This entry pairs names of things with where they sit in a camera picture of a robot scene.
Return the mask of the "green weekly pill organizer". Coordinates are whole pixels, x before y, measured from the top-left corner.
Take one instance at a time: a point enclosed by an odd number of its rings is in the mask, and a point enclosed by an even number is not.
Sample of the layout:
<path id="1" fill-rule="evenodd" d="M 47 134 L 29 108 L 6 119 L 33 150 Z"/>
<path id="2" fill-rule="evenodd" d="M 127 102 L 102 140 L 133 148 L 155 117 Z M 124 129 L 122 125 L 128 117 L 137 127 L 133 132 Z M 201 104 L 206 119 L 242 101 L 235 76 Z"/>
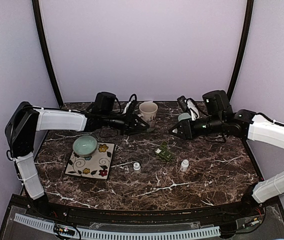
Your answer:
<path id="1" fill-rule="evenodd" d="M 168 142 L 163 141 L 160 146 L 154 152 L 164 162 L 170 162 L 173 158 L 173 154 L 168 149 Z"/>

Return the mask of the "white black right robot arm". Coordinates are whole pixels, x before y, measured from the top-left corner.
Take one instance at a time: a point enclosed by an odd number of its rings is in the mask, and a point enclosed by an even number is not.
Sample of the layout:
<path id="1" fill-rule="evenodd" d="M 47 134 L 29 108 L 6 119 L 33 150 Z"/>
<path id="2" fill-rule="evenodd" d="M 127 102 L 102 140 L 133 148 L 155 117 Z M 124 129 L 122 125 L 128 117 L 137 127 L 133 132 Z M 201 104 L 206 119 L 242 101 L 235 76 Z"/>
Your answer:
<path id="1" fill-rule="evenodd" d="M 202 96 L 207 112 L 200 117 L 200 110 L 194 101 L 181 96 L 177 102 L 190 118 L 180 120 L 169 129 L 169 133 L 183 140 L 200 136 L 223 134 L 242 140 L 267 143 L 284 149 L 284 123 L 272 120 L 261 112 L 241 109 L 233 112 L 227 93 L 214 90 Z M 255 183 L 242 196 L 237 205 L 237 213 L 248 217 L 256 210 L 257 204 L 284 194 L 284 171 Z"/>

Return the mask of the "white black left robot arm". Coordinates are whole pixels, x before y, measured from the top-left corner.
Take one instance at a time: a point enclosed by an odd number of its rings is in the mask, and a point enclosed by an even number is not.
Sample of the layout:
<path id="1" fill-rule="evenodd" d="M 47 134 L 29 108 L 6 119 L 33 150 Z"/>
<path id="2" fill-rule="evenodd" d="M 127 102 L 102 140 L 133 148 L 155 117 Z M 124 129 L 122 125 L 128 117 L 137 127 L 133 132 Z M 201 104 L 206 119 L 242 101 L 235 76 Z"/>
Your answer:
<path id="1" fill-rule="evenodd" d="M 63 130 L 94 132 L 102 127 L 119 130 L 121 135 L 135 135 L 146 132 L 150 125 L 135 113 L 138 103 L 133 94 L 124 110 L 114 112 L 117 100 L 115 94 L 99 92 L 94 103 L 86 110 L 62 110 L 33 106 L 28 101 L 19 104 L 4 134 L 9 149 L 6 156 L 13 161 L 19 180 L 28 196 L 35 200 L 33 210 L 42 218 L 49 218 L 52 206 L 42 199 L 46 194 L 40 182 L 34 161 L 34 142 L 36 132 Z"/>

